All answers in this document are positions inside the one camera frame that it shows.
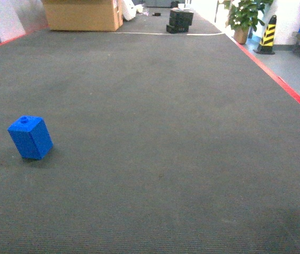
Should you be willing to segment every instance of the stacked black boxes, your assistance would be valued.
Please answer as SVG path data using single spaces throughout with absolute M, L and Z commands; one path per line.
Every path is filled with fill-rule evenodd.
M 193 12 L 182 11 L 178 8 L 170 10 L 169 25 L 166 25 L 166 31 L 169 33 L 186 33 L 189 26 L 192 25 Z

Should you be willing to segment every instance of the red tape line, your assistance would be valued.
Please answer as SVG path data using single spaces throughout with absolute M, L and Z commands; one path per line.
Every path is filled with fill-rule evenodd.
M 42 30 L 42 29 L 45 29 L 45 28 L 47 28 L 47 27 L 48 27 L 48 25 L 47 25 L 47 26 L 42 26 L 40 29 L 37 29 L 37 30 L 35 30 L 35 31 L 32 31 L 31 33 L 37 32 L 37 31 Z M 26 33 L 26 34 L 23 34 L 23 35 L 19 35 L 19 36 L 17 36 L 17 37 L 14 37 L 14 38 L 12 38 L 12 39 L 9 39 L 9 40 L 7 40 L 7 41 L 4 41 L 4 42 L 0 43 L 0 46 L 5 45 L 5 44 L 7 44 L 7 43 L 9 43 L 9 42 L 12 42 L 12 41 L 14 41 L 14 40 L 17 40 L 17 39 L 19 39 L 19 38 L 21 38 L 21 37 L 23 37 L 23 36 L 26 36 L 26 35 L 28 35 L 28 34 L 31 34 L 31 33 Z
M 236 45 L 252 60 L 257 64 L 266 74 L 268 74 L 280 87 L 282 87 L 295 101 L 300 103 L 300 95 L 293 90 L 288 83 L 286 83 L 281 77 L 277 76 L 272 70 L 263 64 L 259 59 L 253 56 L 244 46 L 240 45 L 233 38 L 230 38 L 236 43 Z

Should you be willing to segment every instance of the cardboard box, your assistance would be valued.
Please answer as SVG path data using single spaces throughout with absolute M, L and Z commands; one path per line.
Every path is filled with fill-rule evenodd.
M 42 0 L 51 30 L 116 31 L 123 25 L 121 0 Z

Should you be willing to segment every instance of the blue block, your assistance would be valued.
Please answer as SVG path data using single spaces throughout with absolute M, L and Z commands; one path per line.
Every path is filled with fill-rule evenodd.
M 23 158 L 41 160 L 53 146 L 41 117 L 21 116 L 7 130 Z

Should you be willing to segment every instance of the traffic cone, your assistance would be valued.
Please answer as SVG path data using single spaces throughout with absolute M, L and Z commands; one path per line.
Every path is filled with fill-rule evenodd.
M 260 44 L 257 47 L 257 50 L 254 50 L 255 53 L 263 54 L 263 55 L 274 55 L 275 52 L 272 50 L 273 46 L 273 38 L 275 36 L 275 28 L 276 28 L 276 15 L 272 16 L 269 24 L 264 32 L 264 35 L 260 41 Z

